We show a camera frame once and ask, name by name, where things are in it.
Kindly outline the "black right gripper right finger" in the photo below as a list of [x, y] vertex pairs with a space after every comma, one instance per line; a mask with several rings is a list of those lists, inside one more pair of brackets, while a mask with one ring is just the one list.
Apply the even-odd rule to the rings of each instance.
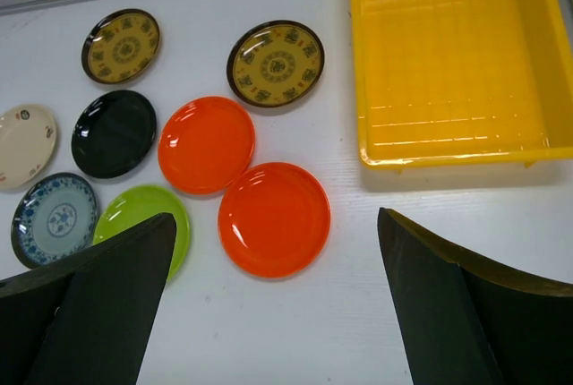
[[381, 257], [415, 384], [570, 384], [572, 286], [489, 259], [391, 209]]

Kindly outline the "blue white patterned plate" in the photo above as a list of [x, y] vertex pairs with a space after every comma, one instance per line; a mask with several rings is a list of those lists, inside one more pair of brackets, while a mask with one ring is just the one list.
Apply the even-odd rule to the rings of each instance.
[[73, 255], [91, 246], [98, 218], [98, 199], [86, 179], [49, 175], [24, 194], [13, 214], [14, 254], [29, 269]]

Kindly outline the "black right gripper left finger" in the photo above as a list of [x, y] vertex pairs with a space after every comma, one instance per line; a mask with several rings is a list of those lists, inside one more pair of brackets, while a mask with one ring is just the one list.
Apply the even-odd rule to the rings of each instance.
[[136, 383], [175, 236], [175, 218], [162, 212], [2, 280], [1, 382]]

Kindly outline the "green plate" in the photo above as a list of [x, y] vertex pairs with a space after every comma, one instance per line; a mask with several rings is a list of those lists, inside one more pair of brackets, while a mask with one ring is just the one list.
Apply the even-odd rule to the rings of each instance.
[[141, 184], [115, 197], [95, 227], [93, 243], [99, 244], [159, 213], [170, 213], [176, 223], [173, 256], [167, 275], [170, 281], [184, 264], [192, 240], [191, 220], [181, 200], [167, 188]]

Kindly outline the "cream white plate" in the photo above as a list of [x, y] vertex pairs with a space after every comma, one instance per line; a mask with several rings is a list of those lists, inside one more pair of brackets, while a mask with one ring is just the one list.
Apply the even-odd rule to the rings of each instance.
[[56, 151], [55, 115], [40, 104], [23, 104], [1, 114], [1, 190], [14, 190], [36, 177]]

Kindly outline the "black plate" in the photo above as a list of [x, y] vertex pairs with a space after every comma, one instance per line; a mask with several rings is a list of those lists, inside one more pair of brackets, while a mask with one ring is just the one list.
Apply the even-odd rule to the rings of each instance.
[[135, 169], [157, 132], [150, 101], [133, 90], [113, 90], [93, 100], [73, 128], [71, 151], [86, 175], [111, 179]]

